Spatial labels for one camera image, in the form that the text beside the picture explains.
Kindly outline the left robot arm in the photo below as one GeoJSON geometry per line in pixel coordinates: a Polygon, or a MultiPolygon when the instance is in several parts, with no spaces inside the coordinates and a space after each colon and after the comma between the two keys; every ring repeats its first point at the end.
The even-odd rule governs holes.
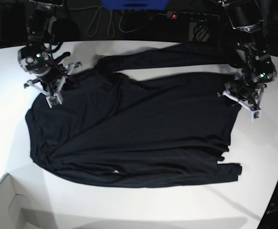
{"type": "Polygon", "coordinates": [[[263,17],[254,0],[221,0],[219,4],[236,32],[235,49],[244,58],[241,73],[225,84],[222,95],[245,108],[249,119],[255,121],[261,117],[260,103],[267,83],[277,77],[263,34],[263,17]]]}

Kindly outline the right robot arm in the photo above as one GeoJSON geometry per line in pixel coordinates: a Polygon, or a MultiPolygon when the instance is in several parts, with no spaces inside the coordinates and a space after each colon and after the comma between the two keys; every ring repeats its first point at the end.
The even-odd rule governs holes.
{"type": "Polygon", "coordinates": [[[66,80],[73,80],[70,73],[82,64],[72,62],[66,66],[61,61],[71,55],[64,52],[57,58],[62,42],[55,42],[53,26],[57,22],[57,8],[64,6],[63,0],[33,0],[34,12],[27,24],[27,44],[18,50],[19,66],[36,76],[28,80],[24,88],[33,87],[45,96],[50,108],[63,103],[61,91],[66,80]]]}

